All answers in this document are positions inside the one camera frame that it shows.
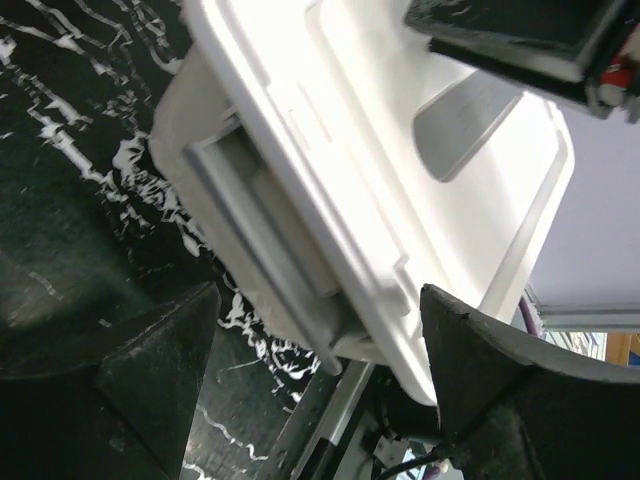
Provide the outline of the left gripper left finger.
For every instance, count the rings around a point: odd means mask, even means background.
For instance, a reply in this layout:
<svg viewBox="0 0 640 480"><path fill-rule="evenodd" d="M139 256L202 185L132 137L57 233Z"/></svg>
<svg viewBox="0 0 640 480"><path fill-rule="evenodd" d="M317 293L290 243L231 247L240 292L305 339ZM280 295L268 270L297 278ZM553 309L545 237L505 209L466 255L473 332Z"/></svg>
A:
<svg viewBox="0 0 640 480"><path fill-rule="evenodd" d="M5 479L176 479L220 310L202 283L113 324L1 337Z"/></svg>

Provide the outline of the beige plastic tub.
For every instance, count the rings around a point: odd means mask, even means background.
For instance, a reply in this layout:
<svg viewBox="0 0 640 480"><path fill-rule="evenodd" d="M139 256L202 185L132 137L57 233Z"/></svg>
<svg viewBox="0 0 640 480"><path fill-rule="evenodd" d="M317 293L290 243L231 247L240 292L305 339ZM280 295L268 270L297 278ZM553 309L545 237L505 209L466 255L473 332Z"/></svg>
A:
<svg viewBox="0 0 640 480"><path fill-rule="evenodd" d="M155 109L148 145L269 334L312 350L331 374L340 358L386 362L195 46Z"/></svg>

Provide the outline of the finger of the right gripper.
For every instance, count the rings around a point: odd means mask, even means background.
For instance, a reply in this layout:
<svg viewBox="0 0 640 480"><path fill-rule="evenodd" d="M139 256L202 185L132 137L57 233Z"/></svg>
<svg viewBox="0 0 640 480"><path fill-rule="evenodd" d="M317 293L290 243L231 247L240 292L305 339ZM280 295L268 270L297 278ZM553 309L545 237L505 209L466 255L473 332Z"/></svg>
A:
<svg viewBox="0 0 640 480"><path fill-rule="evenodd" d="M511 65L578 83L621 1L412 1L408 27Z"/></svg>

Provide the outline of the white rectangular lid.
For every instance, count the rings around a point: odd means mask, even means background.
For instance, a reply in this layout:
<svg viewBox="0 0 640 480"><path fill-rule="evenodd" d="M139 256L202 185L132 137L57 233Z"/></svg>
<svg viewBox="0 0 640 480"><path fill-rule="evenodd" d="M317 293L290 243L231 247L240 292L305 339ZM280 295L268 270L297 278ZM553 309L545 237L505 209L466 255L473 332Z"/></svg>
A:
<svg viewBox="0 0 640 480"><path fill-rule="evenodd" d="M436 401L425 284L509 321L574 170L559 108L432 54L404 1L189 1L195 44L379 355Z"/></svg>

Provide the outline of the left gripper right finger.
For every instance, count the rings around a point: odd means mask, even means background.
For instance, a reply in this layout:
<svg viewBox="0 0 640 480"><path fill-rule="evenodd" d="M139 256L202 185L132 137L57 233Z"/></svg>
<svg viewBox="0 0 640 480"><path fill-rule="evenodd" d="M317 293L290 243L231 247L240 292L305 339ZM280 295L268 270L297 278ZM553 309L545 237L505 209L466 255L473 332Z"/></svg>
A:
<svg viewBox="0 0 640 480"><path fill-rule="evenodd" d="M443 452L467 479L636 479L639 371L421 290Z"/></svg>

